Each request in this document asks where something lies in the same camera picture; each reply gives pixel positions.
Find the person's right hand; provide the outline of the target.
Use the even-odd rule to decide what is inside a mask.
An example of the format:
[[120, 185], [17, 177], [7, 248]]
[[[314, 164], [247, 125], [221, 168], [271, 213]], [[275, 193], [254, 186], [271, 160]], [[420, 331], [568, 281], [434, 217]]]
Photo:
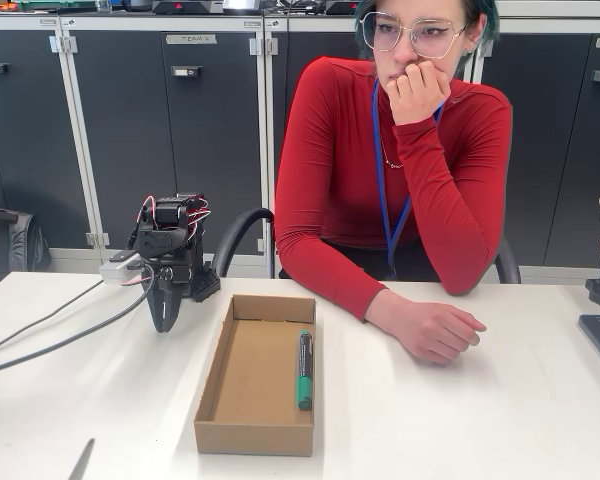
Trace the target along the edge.
[[452, 305], [408, 300], [384, 289], [371, 301], [364, 319], [393, 336], [414, 357], [437, 364], [457, 359], [477, 346], [486, 326]]

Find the person's left hand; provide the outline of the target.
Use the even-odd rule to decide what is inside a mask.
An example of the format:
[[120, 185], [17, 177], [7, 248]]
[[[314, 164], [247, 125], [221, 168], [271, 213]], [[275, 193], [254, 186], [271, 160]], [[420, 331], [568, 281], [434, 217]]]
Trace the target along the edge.
[[387, 82], [385, 91], [396, 126], [431, 117], [450, 96], [449, 77], [432, 61], [410, 64], [405, 73]]

